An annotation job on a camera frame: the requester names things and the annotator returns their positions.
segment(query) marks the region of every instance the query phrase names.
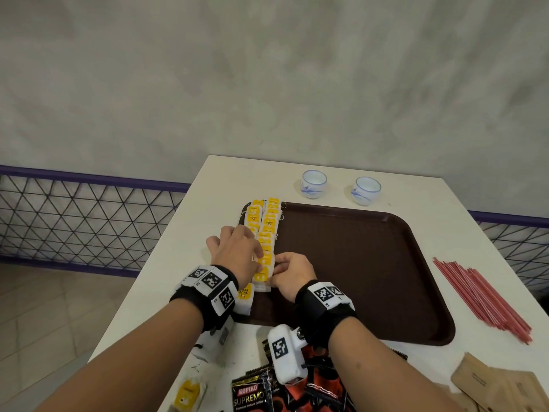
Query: table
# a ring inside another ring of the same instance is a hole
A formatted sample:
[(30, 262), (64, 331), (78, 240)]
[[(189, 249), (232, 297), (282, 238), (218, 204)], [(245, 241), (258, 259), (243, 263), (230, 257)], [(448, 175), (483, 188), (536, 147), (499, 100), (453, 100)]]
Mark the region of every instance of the table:
[[(301, 174), (308, 169), (328, 176), (327, 190), (316, 200), (299, 192)], [(351, 199), (351, 185), (359, 176), (374, 177), (382, 185), (370, 207)], [(209, 156), (204, 163), (92, 358), (159, 311), (196, 265), (209, 263), (208, 236), (218, 235), (223, 225), (236, 225), (247, 202), (268, 197), (401, 217), (412, 229), (453, 316), (456, 336), (440, 347), (385, 343), (407, 353), (409, 363), (435, 382), (451, 385), (450, 375), (469, 351), (493, 367), (533, 371), (549, 393), (549, 318), (442, 179), (220, 156)], [(479, 270), (532, 326), (534, 342), (526, 346), (510, 332), (479, 321), (433, 264), (433, 257)], [(208, 381), (202, 410), (231, 411), (230, 381), (266, 364), (260, 342), (269, 329), (236, 324), (222, 354), (223, 367), (190, 356), (159, 410), (168, 409), (184, 377), (197, 375)]]

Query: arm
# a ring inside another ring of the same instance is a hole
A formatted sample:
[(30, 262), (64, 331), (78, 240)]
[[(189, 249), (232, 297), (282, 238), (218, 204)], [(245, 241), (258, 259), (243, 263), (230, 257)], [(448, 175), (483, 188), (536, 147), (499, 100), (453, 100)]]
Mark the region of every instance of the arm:
[[(316, 279), (307, 257), (276, 255), (271, 286), (295, 302), (299, 290)], [(343, 319), (328, 340), (338, 374), (360, 411), (448, 411), (461, 409), (415, 368), (393, 353), (353, 317)]]
[[(252, 261), (254, 253), (263, 257), (253, 236), (244, 226), (226, 226), (220, 238), (206, 240), (211, 264), (229, 269), (240, 289), (261, 269)], [(36, 410), (157, 410), (203, 327), (203, 315), (193, 303), (174, 299), (81, 368)]]

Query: wristband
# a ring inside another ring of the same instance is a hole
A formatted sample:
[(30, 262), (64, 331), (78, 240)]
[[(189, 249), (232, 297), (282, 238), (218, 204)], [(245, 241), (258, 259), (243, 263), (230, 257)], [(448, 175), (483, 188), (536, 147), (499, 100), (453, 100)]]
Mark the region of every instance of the wristband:
[(331, 282), (312, 280), (295, 296), (295, 312), (307, 343), (328, 348), (330, 335), (345, 318), (356, 318), (351, 299)]
[(234, 308), (237, 286), (236, 277), (227, 268), (198, 266), (181, 281), (170, 301), (187, 299), (202, 313), (203, 332), (219, 330)]

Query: pile of red straws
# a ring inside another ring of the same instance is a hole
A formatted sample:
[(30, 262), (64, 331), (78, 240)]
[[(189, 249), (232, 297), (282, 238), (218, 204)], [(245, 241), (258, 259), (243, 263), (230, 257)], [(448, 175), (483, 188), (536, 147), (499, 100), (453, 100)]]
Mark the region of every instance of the pile of red straws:
[(478, 319), (491, 327), (511, 331), (525, 344), (532, 341), (532, 328), (477, 269), (465, 269), (456, 262), (440, 262), (436, 258), (433, 261)]

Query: tray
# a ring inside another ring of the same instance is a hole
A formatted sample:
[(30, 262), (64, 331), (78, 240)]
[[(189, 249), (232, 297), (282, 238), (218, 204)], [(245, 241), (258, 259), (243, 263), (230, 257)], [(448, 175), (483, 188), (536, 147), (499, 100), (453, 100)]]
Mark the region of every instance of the tray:
[[(452, 316), (405, 221), (377, 211), (285, 205), (274, 252), (305, 254), (320, 281), (332, 282), (351, 298), (374, 335), (429, 346), (453, 340)], [(277, 289), (256, 292), (251, 315), (234, 319), (298, 326), (293, 304)]]

